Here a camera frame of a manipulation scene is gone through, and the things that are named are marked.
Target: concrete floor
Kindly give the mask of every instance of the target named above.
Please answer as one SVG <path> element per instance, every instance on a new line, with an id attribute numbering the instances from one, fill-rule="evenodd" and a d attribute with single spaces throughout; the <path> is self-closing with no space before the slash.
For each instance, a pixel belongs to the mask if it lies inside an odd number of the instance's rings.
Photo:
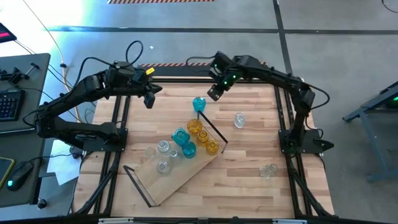
<path id="1" fill-rule="evenodd" d="M 272 0 L 129 5 L 107 5 L 105 0 L 27 2 L 47 26 L 277 28 Z M 398 10 L 397 1 L 388 2 L 389 7 Z M 62 9 L 57 9 L 57 4 L 61 4 Z M 398 14 L 384 9 L 380 0 L 279 0 L 279 4 L 285 29 L 398 29 Z M 24 20 L 13 19 L 15 12 L 23 15 Z M 3 10 L 0 5 L 0 21 L 34 51 L 50 52 L 52 65 L 60 63 L 50 37 L 21 2 L 6 2 Z M 230 56 L 251 54 L 279 70 L 285 68 L 278 34 L 53 34 L 69 66 L 68 79 L 72 83 L 85 57 L 123 60 L 128 43 L 136 39 L 145 45 L 139 63 L 184 62 L 192 55 L 213 55 L 222 50 Z M 325 130 L 324 139 L 335 143 L 335 148 L 325 153 L 325 162 L 336 214 L 343 218 L 397 223 L 398 179 L 372 184 L 366 181 L 366 174 L 377 172 L 379 168 L 369 140 L 359 121 L 346 124 L 341 120 L 397 81 L 397 36 L 287 35 L 287 45 L 294 74 L 331 96 L 330 104 L 315 110 L 313 117 L 317 127 Z M 15 43 L 0 45 L 0 56 L 20 54 L 25 52 Z M 89 62 L 83 76 L 105 68 Z M 63 86 L 48 75 L 44 91 L 57 96 Z M 315 104 L 323 100 L 322 94 L 318 94 Z M 81 117 L 86 108 L 93 107 L 89 103 L 79 106 Z M 69 114 L 62 117 L 73 120 Z M 383 124 L 377 119 L 373 123 L 375 126 Z M 389 119 L 388 124 L 389 131 L 384 129 L 383 133 L 396 133 L 398 123 Z M 396 145 L 394 138 L 389 138 L 389 142 Z M 0 220 L 64 215 L 70 205 L 72 187 L 73 182 L 58 187 L 55 179 L 49 177 L 44 180 L 40 192 L 40 196 L 49 201 L 47 208 L 36 210 L 28 205 L 2 208 Z"/>

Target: yellow glass cup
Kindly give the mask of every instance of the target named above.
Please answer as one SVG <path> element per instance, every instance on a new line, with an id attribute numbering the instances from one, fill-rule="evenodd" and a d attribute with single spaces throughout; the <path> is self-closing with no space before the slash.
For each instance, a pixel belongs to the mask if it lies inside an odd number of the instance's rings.
<path id="1" fill-rule="evenodd" d="M 201 146 L 205 146 L 208 140 L 209 135 L 207 134 L 207 132 L 204 130 L 200 131 L 197 136 L 197 143 Z"/>
<path id="2" fill-rule="evenodd" d="M 201 131 L 202 127 L 203 125 L 198 119 L 192 119 L 188 122 L 188 131 L 191 134 L 198 134 Z"/>
<path id="3" fill-rule="evenodd" d="M 218 142 L 214 140 L 210 140 L 206 144 L 206 152 L 210 155 L 215 155 L 218 153 L 218 148 L 220 146 L 218 145 Z"/>

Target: yellow label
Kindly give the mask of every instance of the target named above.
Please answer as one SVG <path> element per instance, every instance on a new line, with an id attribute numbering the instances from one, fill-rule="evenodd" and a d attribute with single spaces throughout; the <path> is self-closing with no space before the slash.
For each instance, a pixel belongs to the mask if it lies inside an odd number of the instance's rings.
<path id="1" fill-rule="evenodd" d="M 147 74 L 147 75 L 150 75 L 152 72 L 154 72 L 155 71 L 155 69 L 154 68 L 150 68 L 150 69 L 148 69 L 145 73 Z"/>

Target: wooden tabletop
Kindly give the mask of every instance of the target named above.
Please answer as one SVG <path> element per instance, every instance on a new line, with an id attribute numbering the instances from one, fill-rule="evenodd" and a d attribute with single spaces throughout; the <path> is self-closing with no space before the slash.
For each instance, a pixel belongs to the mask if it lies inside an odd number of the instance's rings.
<path id="1" fill-rule="evenodd" d="M 118 171 L 113 217 L 294 217 L 286 161 L 279 148 L 277 132 L 280 127 L 272 85 L 235 84 L 217 102 L 206 95 L 211 84 L 159 85 L 164 89 L 156 94 L 151 110 L 145 108 L 142 98 L 131 100 L 126 125 L 129 136 Z M 160 140 L 171 141 L 170 136 L 175 131 L 172 124 L 192 119 L 192 100 L 198 96 L 206 98 L 204 114 L 229 141 L 226 150 L 160 207 L 148 208 L 126 175 L 123 165 L 138 168 L 147 160 L 144 155 L 147 147 L 156 147 Z M 111 121 L 114 101 L 115 98 L 99 100 L 93 123 Z M 118 120 L 121 120 L 123 106 L 122 103 Z M 233 118 L 237 112 L 246 117 L 243 129 L 234 126 Z M 313 126 L 312 117 L 308 123 Z M 87 201 L 98 185 L 103 157 L 103 152 L 94 152 L 83 164 L 75 191 L 75 209 Z M 277 164 L 279 170 L 274 177 L 266 180 L 260 176 L 259 169 L 270 164 Z M 321 160 L 314 155 L 303 154 L 303 164 L 309 189 L 326 211 L 334 213 Z M 302 193 L 297 188 L 300 208 L 304 212 Z M 104 192 L 101 211 L 108 189 Z"/>

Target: computer mouse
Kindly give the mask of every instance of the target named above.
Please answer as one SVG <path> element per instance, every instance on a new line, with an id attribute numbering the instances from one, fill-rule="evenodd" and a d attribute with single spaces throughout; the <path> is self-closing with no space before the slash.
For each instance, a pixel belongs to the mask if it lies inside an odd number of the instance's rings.
<path id="1" fill-rule="evenodd" d="M 16 166 L 16 169 L 11 173 L 10 177 L 7 179 L 7 188 L 11 191 L 16 191 L 20 189 L 32 171 L 33 164 L 31 162 L 21 162 Z"/>

